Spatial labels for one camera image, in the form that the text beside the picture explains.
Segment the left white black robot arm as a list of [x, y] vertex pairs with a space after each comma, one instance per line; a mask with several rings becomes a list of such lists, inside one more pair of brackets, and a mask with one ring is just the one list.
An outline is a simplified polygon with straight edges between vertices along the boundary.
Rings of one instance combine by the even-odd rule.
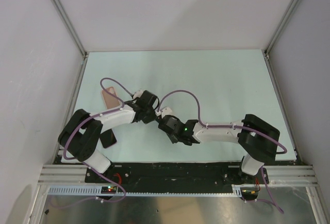
[[137, 91], [132, 100], [121, 102], [119, 107], [108, 109], [98, 114], [91, 114], [83, 109], [74, 112], [58, 137], [58, 143], [71, 157], [96, 170], [96, 176], [103, 182], [114, 178], [111, 160], [98, 151], [100, 142], [108, 148], [117, 142], [113, 128], [142, 121], [148, 124], [156, 119], [155, 102], [159, 98], [147, 90]]

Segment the black phone purple edge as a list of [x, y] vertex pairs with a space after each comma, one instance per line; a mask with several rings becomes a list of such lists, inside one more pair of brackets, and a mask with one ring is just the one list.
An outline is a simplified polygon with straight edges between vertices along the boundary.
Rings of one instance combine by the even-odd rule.
[[106, 130], [100, 134], [100, 141], [103, 148], [109, 148], [117, 143], [117, 139], [112, 129]]

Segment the pink phone case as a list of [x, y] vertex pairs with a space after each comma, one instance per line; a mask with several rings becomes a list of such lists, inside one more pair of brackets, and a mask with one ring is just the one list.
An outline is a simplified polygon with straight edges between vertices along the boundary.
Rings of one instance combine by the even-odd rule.
[[114, 87], [108, 87], [101, 91], [101, 95], [107, 109], [115, 109], [121, 106], [121, 102], [117, 99], [117, 93]]

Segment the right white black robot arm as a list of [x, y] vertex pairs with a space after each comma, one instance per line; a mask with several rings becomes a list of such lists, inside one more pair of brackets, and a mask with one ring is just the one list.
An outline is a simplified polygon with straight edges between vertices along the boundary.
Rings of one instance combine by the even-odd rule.
[[251, 183], [261, 167], [273, 163], [279, 146], [280, 131], [254, 114], [247, 114], [238, 123], [202, 126], [197, 119], [185, 123], [174, 115], [161, 114], [156, 118], [158, 128], [170, 141], [187, 146], [206, 142], [229, 142], [240, 145], [246, 155], [238, 170], [244, 183]]

